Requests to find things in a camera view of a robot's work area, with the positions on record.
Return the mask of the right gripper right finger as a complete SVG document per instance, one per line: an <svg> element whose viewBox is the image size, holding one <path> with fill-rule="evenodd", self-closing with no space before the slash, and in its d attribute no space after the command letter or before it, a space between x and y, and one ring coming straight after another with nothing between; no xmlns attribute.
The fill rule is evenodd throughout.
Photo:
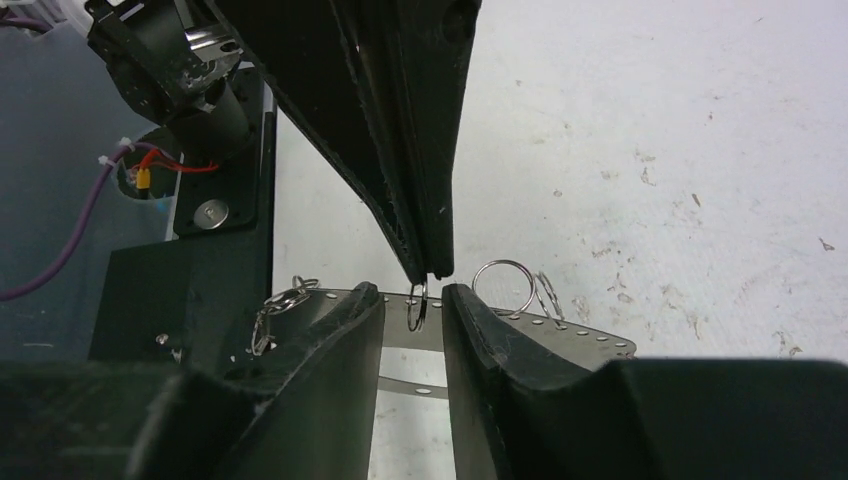
<svg viewBox="0 0 848 480"><path fill-rule="evenodd" d="M810 360L630 359L625 402L529 407L459 395L460 479L843 479L847 368Z"/></svg>

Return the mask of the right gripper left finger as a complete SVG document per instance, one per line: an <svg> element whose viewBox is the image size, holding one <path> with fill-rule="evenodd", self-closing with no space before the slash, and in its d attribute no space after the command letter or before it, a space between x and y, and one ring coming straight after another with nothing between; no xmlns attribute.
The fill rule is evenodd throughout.
<svg viewBox="0 0 848 480"><path fill-rule="evenodd" d="M386 305L357 285L240 374L5 362L5 479L364 479Z"/></svg>

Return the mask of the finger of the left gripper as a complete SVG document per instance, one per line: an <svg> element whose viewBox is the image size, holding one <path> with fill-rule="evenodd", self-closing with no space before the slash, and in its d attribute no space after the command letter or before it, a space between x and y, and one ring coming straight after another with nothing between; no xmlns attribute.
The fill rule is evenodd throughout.
<svg viewBox="0 0 848 480"><path fill-rule="evenodd" d="M454 271L452 174L478 1L347 1L352 63L410 279Z"/></svg>
<svg viewBox="0 0 848 480"><path fill-rule="evenodd" d="M387 143L368 118L353 33L340 1L211 1L259 67L278 106L370 210L408 281L427 280L412 219L388 171Z"/></svg>

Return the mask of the metal key holder ring plate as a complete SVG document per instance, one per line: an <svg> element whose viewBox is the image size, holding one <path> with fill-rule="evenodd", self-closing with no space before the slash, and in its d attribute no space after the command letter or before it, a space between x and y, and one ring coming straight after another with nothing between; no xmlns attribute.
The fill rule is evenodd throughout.
<svg viewBox="0 0 848 480"><path fill-rule="evenodd" d="M373 409L381 391L425 392L423 384L380 374L386 347L441 352L454 393L489 403L515 394L529 407L625 402L638 370L626 339L556 311L492 309L465 285L448 286L444 299L404 300L366 282L327 290L298 277L257 314L244 386L325 409Z"/></svg>

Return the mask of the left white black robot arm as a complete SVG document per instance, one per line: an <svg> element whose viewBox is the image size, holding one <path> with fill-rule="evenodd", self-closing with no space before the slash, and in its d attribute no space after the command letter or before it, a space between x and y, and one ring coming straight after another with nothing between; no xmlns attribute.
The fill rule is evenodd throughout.
<svg viewBox="0 0 848 480"><path fill-rule="evenodd" d="M226 79L254 64L372 212L407 279L455 267L452 174L477 1L86 1L125 102L204 160L247 140Z"/></svg>

